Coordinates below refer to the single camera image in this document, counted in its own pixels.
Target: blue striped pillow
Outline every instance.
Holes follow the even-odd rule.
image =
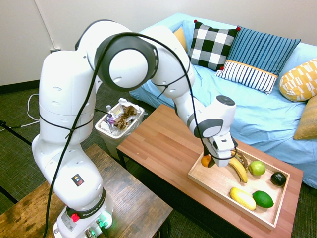
[[[228,62],[223,70],[217,71],[216,76],[270,94],[279,73],[300,41],[241,27],[231,45]]]

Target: orange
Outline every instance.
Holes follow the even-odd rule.
[[[202,161],[202,165],[204,167],[208,167],[208,164],[209,164],[210,160],[211,160],[211,156],[210,155],[203,156],[202,160],[201,160]]]

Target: pillow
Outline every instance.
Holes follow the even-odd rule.
[[[196,21],[193,42],[188,53],[191,63],[212,70],[220,69],[236,35],[236,29],[214,29]]]
[[[308,100],[293,138],[295,140],[317,139],[317,96]]]
[[[317,58],[284,74],[279,82],[279,91],[293,102],[306,101],[317,95]]]
[[[218,70],[215,75],[270,94],[279,73],[300,41],[241,27],[224,70]]]
[[[179,42],[182,44],[182,46],[184,47],[185,51],[188,52],[183,28],[180,27],[177,31],[174,32],[174,35],[179,40]]]

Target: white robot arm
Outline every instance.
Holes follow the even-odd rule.
[[[80,146],[92,132],[98,85],[103,81],[115,90],[131,91],[149,79],[173,99],[176,113],[202,139],[216,164],[228,164],[234,148],[229,129],[235,103],[217,96],[205,107],[191,96],[193,68],[174,34],[158,26],[142,36],[113,21],[95,22],[76,44],[76,51],[50,54],[42,68],[40,134],[32,151],[66,204],[54,226],[57,238],[97,236],[112,224],[113,201]]]

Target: white wall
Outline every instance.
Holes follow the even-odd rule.
[[[0,1],[0,86],[39,79],[51,47],[33,0]]]
[[[37,0],[37,3],[55,44],[63,50],[73,50],[80,35],[95,20],[111,19],[139,32],[176,12],[301,38],[304,43],[317,45],[316,0]],[[39,79],[43,59],[52,44],[36,11],[34,0],[0,1],[0,47],[5,48],[6,55],[0,54],[0,85]]]

